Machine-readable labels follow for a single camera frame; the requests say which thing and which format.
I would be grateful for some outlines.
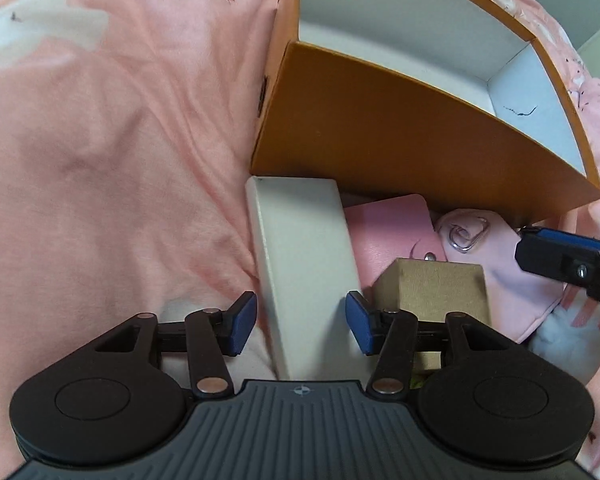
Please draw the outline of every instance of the open box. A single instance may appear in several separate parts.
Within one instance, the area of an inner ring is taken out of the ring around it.
[[[514,226],[600,198],[549,55],[491,0],[279,0],[260,107],[256,175]]]

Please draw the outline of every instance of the metal ring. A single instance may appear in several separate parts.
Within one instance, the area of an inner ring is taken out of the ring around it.
[[[476,218],[482,223],[482,229],[474,237],[471,236],[469,231],[458,224],[451,224],[450,226],[451,229],[449,229],[449,243],[459,253],[465,254],[473,249],[474,246],[484,237],[484,235],[487,234],[489,228],[491,227],[486,218],[482,216],[477,216]],[[456,238],[462,238],[464,243],[458,243]]]

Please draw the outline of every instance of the gray ribbed panel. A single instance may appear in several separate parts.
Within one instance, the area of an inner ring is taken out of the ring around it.
[[[31,462],[11,480],[584,480],[576,465],[494,472],[430,443],[399,404],[365,397],[357,383],[250,381],[237,397],[204,402],[155,452],[100,471]]]

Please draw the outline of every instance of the pink wallet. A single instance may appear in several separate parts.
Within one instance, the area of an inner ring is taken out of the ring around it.
[[[446,262],[445,251],[433,230],[427,203],[420,195],[400,196],[344,209],[362,291],[396,258]]]

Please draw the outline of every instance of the pink bedsheet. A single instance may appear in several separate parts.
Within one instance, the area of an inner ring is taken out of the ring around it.
[[[547,47],[600,168],[600,81],[533,0],[494,1]],[[275,5],[0,0],[0,478],[24,379],[136,312],[257,286],[244,182]],[[600,202],[563,224],[600,235]],[[590,389],[600,472],[600,373]]]

